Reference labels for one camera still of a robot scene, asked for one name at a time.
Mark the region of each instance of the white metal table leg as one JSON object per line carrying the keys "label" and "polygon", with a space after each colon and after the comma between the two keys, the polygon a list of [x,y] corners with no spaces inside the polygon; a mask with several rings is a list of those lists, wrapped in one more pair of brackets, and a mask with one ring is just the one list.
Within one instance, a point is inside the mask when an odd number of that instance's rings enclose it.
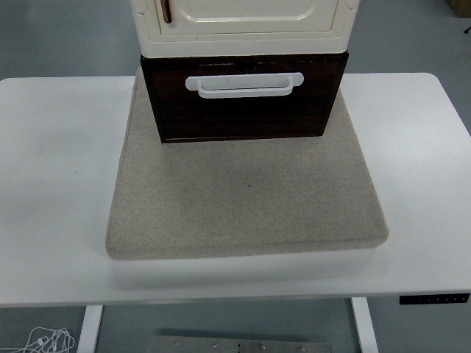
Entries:
{"label": "white metal table leg", "polygon": [[366,298],[351,298],[356,330],[362,353],[378,353],[375,331]]}
{"label": "white metal table leg", "polygon": [[102,321],[102,305],[88,305],[83,318],[77,353],[94,353]]}

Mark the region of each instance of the brown door handle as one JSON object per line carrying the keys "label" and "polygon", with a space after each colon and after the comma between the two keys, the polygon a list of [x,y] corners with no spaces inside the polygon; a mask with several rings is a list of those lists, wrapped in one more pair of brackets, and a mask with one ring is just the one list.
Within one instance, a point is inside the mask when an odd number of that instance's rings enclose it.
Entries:
{"label": "brown door handle", "polygon": [[162,6],[163,20],[166,24],[171,24],[170,0],[160,0]]}

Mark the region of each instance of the stacked storage unit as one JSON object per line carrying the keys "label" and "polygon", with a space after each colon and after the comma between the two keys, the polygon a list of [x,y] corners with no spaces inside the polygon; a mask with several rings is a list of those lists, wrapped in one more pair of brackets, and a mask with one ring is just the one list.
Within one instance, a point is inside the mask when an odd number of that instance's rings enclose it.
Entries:
{"label": "stacked storage unit", "polygon": [[320,136],[359,0],[132,0],[162,142]]}

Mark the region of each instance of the drawer front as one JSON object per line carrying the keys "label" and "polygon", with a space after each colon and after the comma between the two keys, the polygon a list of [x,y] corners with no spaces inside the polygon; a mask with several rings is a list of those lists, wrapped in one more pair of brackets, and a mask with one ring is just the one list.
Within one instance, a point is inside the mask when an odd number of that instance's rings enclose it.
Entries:
{"label": "drawer front", "polygon": [[[183,142],[319,136],[346,61],[347,53],[141,62],[162,141]],[[205,99],[185,86],[190,76],[280,73],[304,80],[285,96]]]}
{"label": "drawer front", "polygon": [[163,35],[329,32],[345,0],[155,0]]}

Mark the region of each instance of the dark brown drawer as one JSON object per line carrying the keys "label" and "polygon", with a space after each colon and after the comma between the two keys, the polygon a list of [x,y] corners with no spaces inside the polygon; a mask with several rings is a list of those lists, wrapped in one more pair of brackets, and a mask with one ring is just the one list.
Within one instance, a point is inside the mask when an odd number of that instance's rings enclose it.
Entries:
{"label": "dark brown drawer", "polygon": [[[320,136],[348,53],[257,57],[141,58],[162,142]],[[300,72],[287,96],[204,99],[189,76]]]}

